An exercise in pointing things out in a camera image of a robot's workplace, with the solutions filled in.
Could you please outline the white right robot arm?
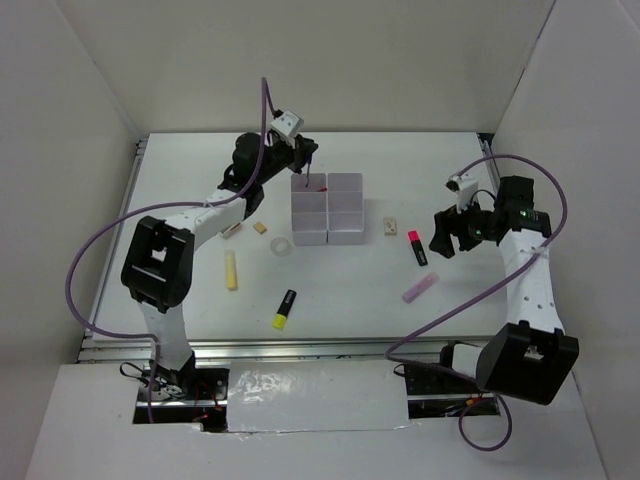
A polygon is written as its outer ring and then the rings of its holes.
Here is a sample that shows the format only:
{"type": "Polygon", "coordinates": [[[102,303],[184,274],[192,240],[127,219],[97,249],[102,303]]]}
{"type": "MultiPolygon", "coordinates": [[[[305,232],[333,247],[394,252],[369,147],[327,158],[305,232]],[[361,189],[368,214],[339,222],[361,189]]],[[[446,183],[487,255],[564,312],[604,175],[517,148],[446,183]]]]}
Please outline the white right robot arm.
{"type": "Polygon", "coordinates": [[[478,203],[478,183],[471,175],[453,176],[447,187],[457,203],[435,214],[430,250],[450,258],[493,242],[510,282],[504,326],[483,347],[456,342],[445,348],[438,384],[457,392],[473,379],[482,390],[548,405],[578,358],[579,342],[566,334],[555,307],[549,255],[542,246],[551,223],[534,207],[534,182],[501,178],[491,210],[478,203]]]}

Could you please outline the pastel purple highlighter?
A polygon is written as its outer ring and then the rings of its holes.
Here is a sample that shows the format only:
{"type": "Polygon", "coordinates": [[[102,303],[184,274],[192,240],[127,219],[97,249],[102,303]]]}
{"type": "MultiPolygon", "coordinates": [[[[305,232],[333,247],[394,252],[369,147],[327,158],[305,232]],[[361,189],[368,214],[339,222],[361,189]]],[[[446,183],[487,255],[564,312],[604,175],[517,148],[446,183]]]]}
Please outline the pastel purple highlighter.
{"type": "Polygon", "coordinates": [[[439,281],[439,276],[436,273],[430,273],[421,279],[419,282],[414,284],[411,288],[409,288],[402,295],[402,300],[411,304],[415,301],[420,295],[425,293],[428,289],[434,286],[439,281]]]}

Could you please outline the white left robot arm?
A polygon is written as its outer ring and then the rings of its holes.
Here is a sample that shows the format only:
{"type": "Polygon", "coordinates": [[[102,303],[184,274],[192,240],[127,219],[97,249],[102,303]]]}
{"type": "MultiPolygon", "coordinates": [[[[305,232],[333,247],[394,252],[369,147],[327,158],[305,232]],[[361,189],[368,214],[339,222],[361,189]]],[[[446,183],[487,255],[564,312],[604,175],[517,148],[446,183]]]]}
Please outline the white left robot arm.
{"type": "Polygon", "coordinates": [[[256,133],[235,141],[232,163],[202,206],[166,219],[141,218],[121,272],[121,283],[143,314],[159,351],[150,367],[163,389],[176,399],[196,390],[195,353],[186,336],[182,303],[192,284],[197,249],[251,216],[264,199],[263,185],[285,169],[300,174],[319,145],[302,135],[292,144],[272,131],[267,144],[256,133]]]}

